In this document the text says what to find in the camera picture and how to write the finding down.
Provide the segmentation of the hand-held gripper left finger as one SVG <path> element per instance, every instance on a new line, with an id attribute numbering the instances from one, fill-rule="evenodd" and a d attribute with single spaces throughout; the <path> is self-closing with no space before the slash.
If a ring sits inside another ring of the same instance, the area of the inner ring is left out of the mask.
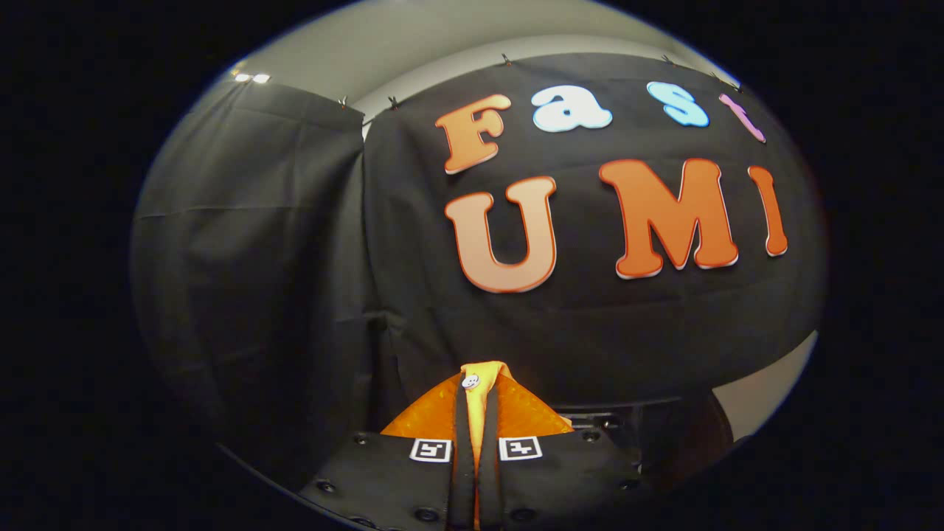
<path id="1" fill-rule="evenodd" d="M 470 530 L 475 471 L 461 375 L 428 390 L 380 433 L 355 431 L 300 491 L 370 530 Z"/>

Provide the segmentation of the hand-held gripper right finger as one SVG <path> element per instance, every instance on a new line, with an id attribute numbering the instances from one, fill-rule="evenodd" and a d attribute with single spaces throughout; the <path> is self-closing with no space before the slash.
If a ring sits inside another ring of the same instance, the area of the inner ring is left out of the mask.
<path id="1" fill-rule="evenodd" d="M 600 530 L 641 510 L 634 450 L 600 427 L 572 429 L 502 374 L 483 421 L 476 478 L 483 530 Z"/>

